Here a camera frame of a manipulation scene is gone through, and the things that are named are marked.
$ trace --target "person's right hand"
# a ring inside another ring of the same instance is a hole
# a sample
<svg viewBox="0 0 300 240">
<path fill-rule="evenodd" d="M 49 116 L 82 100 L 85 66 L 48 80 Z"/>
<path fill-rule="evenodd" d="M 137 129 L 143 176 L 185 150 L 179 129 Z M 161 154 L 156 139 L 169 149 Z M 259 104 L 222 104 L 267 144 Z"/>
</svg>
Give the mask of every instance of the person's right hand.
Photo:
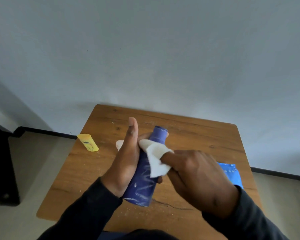
<svg viewBox="0 0 300 240">
<path fill-rule="evenodd" d="M 200 211 L 227 218 L 239 199 L 239 191 L 211 155 L 200 151 L 167 152 L 161 161 L 176 192 Z"/>
</svg>

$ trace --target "blue wipes package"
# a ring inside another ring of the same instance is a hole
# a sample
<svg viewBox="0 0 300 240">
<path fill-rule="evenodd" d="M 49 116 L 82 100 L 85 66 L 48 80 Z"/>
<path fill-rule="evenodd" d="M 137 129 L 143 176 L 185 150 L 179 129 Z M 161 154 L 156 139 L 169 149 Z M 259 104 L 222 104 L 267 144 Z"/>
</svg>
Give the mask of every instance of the blue wipes package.
<svg viewBox="0 0 300 240">
<path fill-rule="evenodd" d="M 218 162 L 218 164 L 223 169 L 224 173 L 226 174 L 228 179 L 231 181 L 231 183 L 233 183 L 235 185 L 239 185 L 241 188 L 244 188 L 242 186 L 239 171 L 237 170 L 235 164 L 227 164 L 227 163 L 221 163 L 221 162 Z"/>
</svg>

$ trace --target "black sleeve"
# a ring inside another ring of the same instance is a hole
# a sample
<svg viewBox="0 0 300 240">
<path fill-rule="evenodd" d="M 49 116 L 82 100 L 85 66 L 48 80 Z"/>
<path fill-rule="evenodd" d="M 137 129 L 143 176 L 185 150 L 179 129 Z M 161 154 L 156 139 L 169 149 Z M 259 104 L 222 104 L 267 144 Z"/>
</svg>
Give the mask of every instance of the black sleeve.
<svg viewBox="0 0 300 240">
<path fill-rule="evenodd" d="M 121 204 L 122 199 L 113 195 L 98 178 L 38 239 L 96 240 Z"/>
<path fill-rule="evenodd" d="M 202 217 L 226 238 L 258 239 L 258 240 L 287 240 L 288 238 L 265 217 L 262 210 L 252 198 L 237 186 L 240 198 L 236 208 L 227 219 L 219 219 L 211 214 L 202 212 Z"/>
</svg>

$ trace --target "wooden table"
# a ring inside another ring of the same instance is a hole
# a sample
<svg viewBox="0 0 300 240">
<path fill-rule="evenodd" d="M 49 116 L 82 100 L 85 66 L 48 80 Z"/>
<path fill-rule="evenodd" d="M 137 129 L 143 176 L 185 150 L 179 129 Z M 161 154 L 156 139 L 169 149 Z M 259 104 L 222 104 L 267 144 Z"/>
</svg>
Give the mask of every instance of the wooden table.
<svg viewBox="0 0 300 240">
<path fill-rule="evenodd" d="M 261 207 L 236 125 L 98 104 L 81 133 L 91 134 L 99 151 L 89 152 L 76 140 L 37 217 L 57 221 L 64 210 L 106 172 L 117 153 L 116 141 L 124 139 L 129 117 L 138 121 L 140 134 L 151 132 L 156 125 L 168 129 L 168 148 L 201 150 L 212 154 L 218 162 L 236 164 L 244 190 Z M 149 207 L 123 201 L 104 230 L 130 232 L 140 228 L 164 230 L 181 240 L 224 239 L 202 219 L 198 210 L 175 192 L 167 176 L 156 186 Z"/>
</svg>

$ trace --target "floor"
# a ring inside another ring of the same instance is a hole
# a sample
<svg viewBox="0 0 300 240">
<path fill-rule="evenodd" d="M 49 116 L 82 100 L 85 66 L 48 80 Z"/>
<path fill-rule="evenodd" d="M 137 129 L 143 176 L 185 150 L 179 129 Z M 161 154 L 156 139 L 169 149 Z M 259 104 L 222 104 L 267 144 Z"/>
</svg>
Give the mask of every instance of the floor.
<svg viewBox="0 0 300 240">
<path fill-rule="evenodd" d="M 26 132 L 9 138 L 21 204 L 0 206 L 0 239 L 36 239 L 54 222 L 36 212 L 74 140 Z M 265 213 L 289 239 L 300 240 L 300 181 L 253 173 Z"/>
</svg>

